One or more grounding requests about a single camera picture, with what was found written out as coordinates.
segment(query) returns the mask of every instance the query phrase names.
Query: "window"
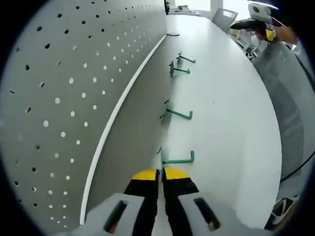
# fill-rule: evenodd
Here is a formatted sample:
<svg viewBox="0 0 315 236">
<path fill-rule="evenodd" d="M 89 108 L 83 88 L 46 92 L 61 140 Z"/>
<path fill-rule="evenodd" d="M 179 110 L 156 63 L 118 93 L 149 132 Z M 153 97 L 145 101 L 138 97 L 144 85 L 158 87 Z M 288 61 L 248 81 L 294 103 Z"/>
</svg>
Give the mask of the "window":
<svg viewBox="0 0 315 236">
<path fill-rule="evenodd" d="M 248 1 L 246 0 L 223 0 L 223 8 L 231 11 L 238 12 L 236 20 L 250 18 L 248 11 Z"/>
<path fill-rule="evenodd" d="M 210 11 L 211 0 L 175 0 L 175 5 L 183 6 L 187 5 L 191 10 L 204 10 Z"/>
</svg>

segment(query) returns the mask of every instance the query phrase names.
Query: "white table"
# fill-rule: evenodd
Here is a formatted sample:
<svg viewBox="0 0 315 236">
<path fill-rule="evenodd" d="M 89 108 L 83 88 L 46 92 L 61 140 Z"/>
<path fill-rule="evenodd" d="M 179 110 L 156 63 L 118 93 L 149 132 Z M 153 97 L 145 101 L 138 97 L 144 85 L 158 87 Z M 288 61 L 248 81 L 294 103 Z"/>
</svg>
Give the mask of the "white table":
<svg viewBox="0 0 315 236">
<path fill-rule="evenodd" d="M 191 164 L 173 164 L 189 173 L 200 192 L 210 192 L 232 206 L 250 227 L 263 228 L 276 200 L 281 175 L 281 140 L 268 92 L 242 50 L 208 19 L 167 16 L 174 47 L 183 56 L 175 72 L 172 108 L 192 120 L 172 116 L 163 147 L 170 159 L 189 158 Z M 159 165 L 156 158 L 153 167 Z M 163 211 L 162 202 L 159 210 Z M 153 235 L 161 235 L 158 213 Z"/>
</svg>

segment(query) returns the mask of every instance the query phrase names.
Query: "white pegboard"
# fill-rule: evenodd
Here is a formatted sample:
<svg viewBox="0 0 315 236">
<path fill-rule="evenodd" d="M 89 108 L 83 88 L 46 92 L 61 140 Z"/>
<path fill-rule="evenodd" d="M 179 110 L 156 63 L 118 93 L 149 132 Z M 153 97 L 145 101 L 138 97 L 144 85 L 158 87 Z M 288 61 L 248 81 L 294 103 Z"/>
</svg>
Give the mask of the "white pegboard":
<svg viewBox="0 0 315 236">
<path fill-rule="evenodd" d="M 165 33 L 162 0 L 51 0 L 17 39 L 1 79 L 0 149 L 44 232 L 78 227 L 107 121 Z"/>
</svg>

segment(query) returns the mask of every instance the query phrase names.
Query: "chair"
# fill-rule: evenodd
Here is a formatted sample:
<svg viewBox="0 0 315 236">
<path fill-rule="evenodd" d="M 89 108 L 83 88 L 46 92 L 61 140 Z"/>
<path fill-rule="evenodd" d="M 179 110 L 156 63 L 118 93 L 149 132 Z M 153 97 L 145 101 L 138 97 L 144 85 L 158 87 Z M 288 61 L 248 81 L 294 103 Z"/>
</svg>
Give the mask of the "chair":
<svg viewBox="0 0 315 236">
<path fill-rule="evenodd" d="M 217 25 L 223 32 L 228 33 L 230 25 L 235 21 L 238 13 L 235 11 L 218 8 L 212 22 Z"/>
<path fill-rule="evenodd" d="M 315 94 L 297 57 L 281 42 L 272 42 L 253 65 L 268 90 L 282 144 L 281 178 L 295 171 L 315 150 Z M 278 199 L 299 194 L 312 161 L 280 184 Z"/>
</svg>

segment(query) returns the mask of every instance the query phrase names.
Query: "green hook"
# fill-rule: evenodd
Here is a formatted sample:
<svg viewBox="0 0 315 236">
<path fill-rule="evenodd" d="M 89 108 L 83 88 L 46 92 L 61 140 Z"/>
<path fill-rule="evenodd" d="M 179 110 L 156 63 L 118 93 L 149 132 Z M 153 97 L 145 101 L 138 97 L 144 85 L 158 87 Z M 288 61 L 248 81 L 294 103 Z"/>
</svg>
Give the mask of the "green hook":
<svg viewBox="0 0 315 236">
<path fill-rule="evenodd" d="M 174 75 L 174 71 L 177 70 L 177 71 L 181 71 L 181 72 L 185 72 L 187 74 L 190 74 L 190 70 L 187 69 L 187 70 L 182 70 L 182 69 L 179 69 L 179 68 L 175 68 L 174 67 L 174 62 L 172 61 L 169 65 L 171 67 L 169 73 L 171 73 L 171 78 L 173 78 L 173 75 Z"/>
<path fill-rule="evenodd" d="M 166 109 L 166 111 L 169 113 L 172 113 L 174 115 L 177 115 L 179 117 L 185 118 L 185 119 L 192 119 L 192 111 L 189 112 L 189 116 L 186 116 L 186 115 L 179 113 L 179 112 L 175 112 L 175 111 L 168 109 L 168 108 Z"/>
<path fill-rule="evenodd" d="M 190 60 L 190 59 L 188 59 L 188 58 L 186 58 L 186 57 L 183 57 L 183 56 L 182 56 L 182 52 L 180 52 L 180 53 L 178 53 L 178 57 L 176 58 L 176 59 L 177 59 L 177 64 L 178 64 L 178 61 L 179 61 L 180 58 L 182 58 L 182 59 L 184 59 L 184 60 L 188 60 L 188 61 L 190 61 L 190 62 L 192 62 L 192 63 L 196 63 L 196 60 Z"/>
<path fill-rule="evenodd" d="M 160 153 L 161 157 L 161 177 L 163 177 L 163 166 L 164 164 L 179 164 L 179 163 L 191 163 L 195 160 L 195 152 L 194 150 L 190 151 L 190 159 L 181 159 L 181 160 L 166 160 L 164 157 L 164 153 L 162 151 L 162 146 L 160 146 L 159 150 L 157 151 L 157 154 Z"/>
<path fill-rule="evenodd" d="M 191 163 L 195 160 L 195 152 L 190 151 L 190 159 L 181 159 L 181 160 L 163 160 L 163 164 L 178 164 L 178 163 Z"/>
</svg>

